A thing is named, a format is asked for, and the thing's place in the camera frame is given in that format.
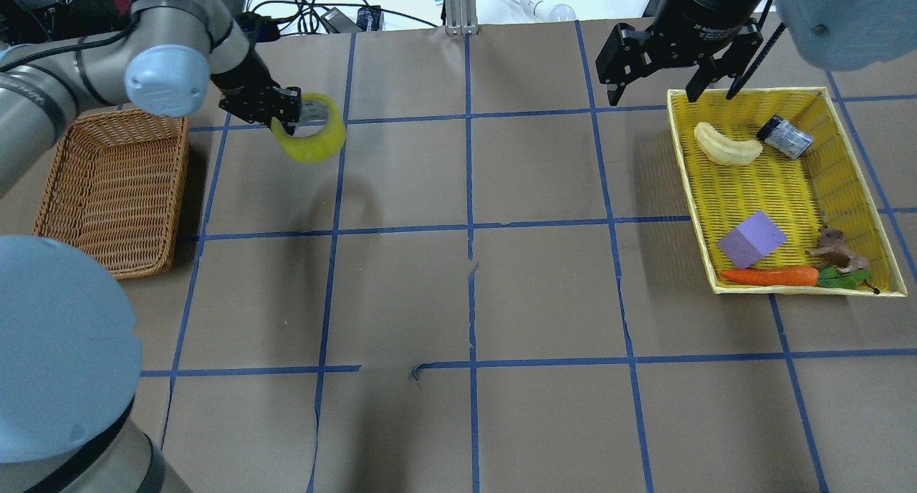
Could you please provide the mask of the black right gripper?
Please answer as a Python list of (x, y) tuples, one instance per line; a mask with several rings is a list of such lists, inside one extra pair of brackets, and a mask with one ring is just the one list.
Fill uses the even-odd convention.
[(661, 0), (643, 30), (619, 23), (595, 59), (599, 82), (617, 107), (631, 82), (661, 69), (695, 67), (685, 86), (690, 103), (724, 76), (744, 74), (763, 36), (753, 19), (761, 0)]

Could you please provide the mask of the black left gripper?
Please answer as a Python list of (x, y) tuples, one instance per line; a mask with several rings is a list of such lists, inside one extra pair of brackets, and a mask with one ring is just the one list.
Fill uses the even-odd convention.
[(278, 120), (287, 135), (294, 134), (302, 111), (302, 89), (279, 85), (253, 46), (236, 67), (212, 74), (211, 82), (221, 91), (219, 107), (227, 113), (267, 128)]

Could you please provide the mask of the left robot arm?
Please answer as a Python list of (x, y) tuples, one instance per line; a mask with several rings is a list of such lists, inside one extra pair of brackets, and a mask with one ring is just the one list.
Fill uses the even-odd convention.
[(2, 52), (2, 192), (55, 150), (32, 234), (2, 238), (6, 492), (189, 491), (131, 421), (142, 349), (119, 279), (171, 266), (208, 86), (302, 162), (344, 138), (334, 105), (273, 80), (222, 0), (134, 0), (127, 18)]

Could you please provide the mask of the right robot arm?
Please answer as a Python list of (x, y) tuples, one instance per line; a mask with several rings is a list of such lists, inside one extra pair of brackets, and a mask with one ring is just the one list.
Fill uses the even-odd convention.
[(617, 105), (631, 82), (662, 69), (692, 68), (695, 102), (727, 76), (736, 97), (784, 32), (799, 55), (828, 71), (855, 71), (915, 49), (916, 0), (661, 0), (645, 30), (621, 23), (594, 65)]

